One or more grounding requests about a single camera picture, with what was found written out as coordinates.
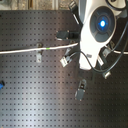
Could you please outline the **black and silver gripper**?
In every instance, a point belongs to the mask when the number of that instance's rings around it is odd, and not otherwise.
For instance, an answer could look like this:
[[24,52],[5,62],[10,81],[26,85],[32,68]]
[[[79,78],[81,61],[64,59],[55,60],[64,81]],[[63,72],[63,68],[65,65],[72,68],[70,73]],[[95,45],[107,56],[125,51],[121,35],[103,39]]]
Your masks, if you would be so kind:
[[[70,40],[73,47],[70,48],[69,54],[73,54],[80,50],[80,33],[77,31],[58,31],[56,33],[57,40]],[[67,66],[72,61],[72,56],[67,55],[61,58],[60,62],[63,67]]]

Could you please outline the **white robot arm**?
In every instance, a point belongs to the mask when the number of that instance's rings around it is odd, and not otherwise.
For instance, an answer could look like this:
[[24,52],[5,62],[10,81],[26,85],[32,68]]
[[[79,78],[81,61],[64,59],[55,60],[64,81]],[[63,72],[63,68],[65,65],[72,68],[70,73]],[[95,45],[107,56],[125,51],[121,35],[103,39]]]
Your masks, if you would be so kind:
[[72,1],[69,9],[81,30],[58,31],[57,38],[79,41],[81,69],[108,72],[114,65],[104,70],[97,70],[95,66],[100,50],[110,42],[115,33],[117,17],[127,9],[127,0],[79,0],[79,4]]

